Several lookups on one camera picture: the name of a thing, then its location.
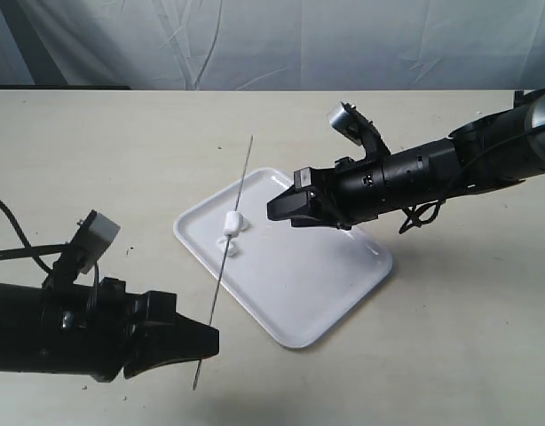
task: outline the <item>white table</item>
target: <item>white table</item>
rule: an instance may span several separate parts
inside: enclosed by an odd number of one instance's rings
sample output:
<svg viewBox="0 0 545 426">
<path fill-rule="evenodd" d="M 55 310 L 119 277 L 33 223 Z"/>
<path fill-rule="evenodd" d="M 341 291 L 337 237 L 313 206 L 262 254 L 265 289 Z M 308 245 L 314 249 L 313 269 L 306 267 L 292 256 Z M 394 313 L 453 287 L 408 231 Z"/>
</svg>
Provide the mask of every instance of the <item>white table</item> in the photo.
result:
<svg viewBox="0 0 545 426">
<path fill-rule="evenodd" d="M 0 197 L 35 244 L 69 240 L 78 218 L 101 211 L 122 226 L 102 272 L 130 291 L 176 292 L 178 311 L 205 321 L 214 280 L 173 220 L 239 178 L 251 133 L 249 170 L 359 158 L 325 118 L 340 99 L 398 151 L 512 95 L 0 91 Z M 194 363 L 111 384 L 0 373 L 0 424 L 544 425 L 545 177 L 449 201 L 435 224 L 398 236 L 402 220 L 363 225 L 394 272 L 312 348 L 282 349 L 223 292 L 221 352 L 196 392 Z M 0 212 L 0 249 L 19 245 Z M 0 281 L 42 279 L 28 260 L 0 264 Z"/>
</svg>

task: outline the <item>plastic tray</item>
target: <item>plastic tray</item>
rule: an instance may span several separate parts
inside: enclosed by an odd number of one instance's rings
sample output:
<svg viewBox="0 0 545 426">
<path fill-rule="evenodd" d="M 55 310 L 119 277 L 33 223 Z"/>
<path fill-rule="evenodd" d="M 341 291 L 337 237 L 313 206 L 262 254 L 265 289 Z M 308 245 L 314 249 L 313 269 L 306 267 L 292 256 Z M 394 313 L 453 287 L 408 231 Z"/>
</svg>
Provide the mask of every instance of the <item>plastic tray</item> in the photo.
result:
<svg viewBox="0 0 545 426">
<path fill-rule="evenodd" d="M 250 228 L 228 257 L 222 285 L 282 346 L 304 348 L 332 327 L 391 270 L 391 253 L 359 228 L 290 227 L 272 222 L 266 203 L 292 185 L 275 169 L 245 177 L 239 211 Z M 189 209 L 174 233 L 217 277 L 225 213 L 233 209 L 239 182 Z"/>
</svg>

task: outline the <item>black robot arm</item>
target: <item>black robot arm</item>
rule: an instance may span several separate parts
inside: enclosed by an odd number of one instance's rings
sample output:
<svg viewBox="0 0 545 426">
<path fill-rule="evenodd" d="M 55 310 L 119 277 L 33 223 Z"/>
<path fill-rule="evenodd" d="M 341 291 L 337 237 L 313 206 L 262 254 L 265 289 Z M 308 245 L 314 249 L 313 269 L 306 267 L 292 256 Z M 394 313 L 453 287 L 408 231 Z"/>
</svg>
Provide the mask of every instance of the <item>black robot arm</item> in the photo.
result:
<svg viewBox="0 0 545 426">
<path fill-rule="evenodd" d="M 436 219 L 449 198 L 495 191 L 545 173 L 545 90 L 516 92 L 512 109 L 396 154 L 355 106 L 341 104 L 328 118 L 365 148 L 366 157 L 342 158 L 332 169 L 296 171 L 294 184 L 269 201 L 269 219 L 290 219 L 294 227 L 350 229 L 400 209 L 407 215 L 403 233 Z"/>
<path fill-rule="evenodd" d="M 50 268 L 39 256 L 61 253 L 40 288 L 0 283 L 0 371 L 91 375 L 111 382 L 121 369 L 130 378 L 218 353 L 218 331 L 176 313 L 175 294 L 132 294 L 124 281 L 99 281 L 97 260 L 119 226 L 95 211 L 79 225 L 65 245 L 32 247 L 20 231 L 25 248 L 0 250 L 0 260 L 33 257 L 45 270 Z M 74 284 L 80 272 L 93 267 L 92 287 Z"/>
</svg>

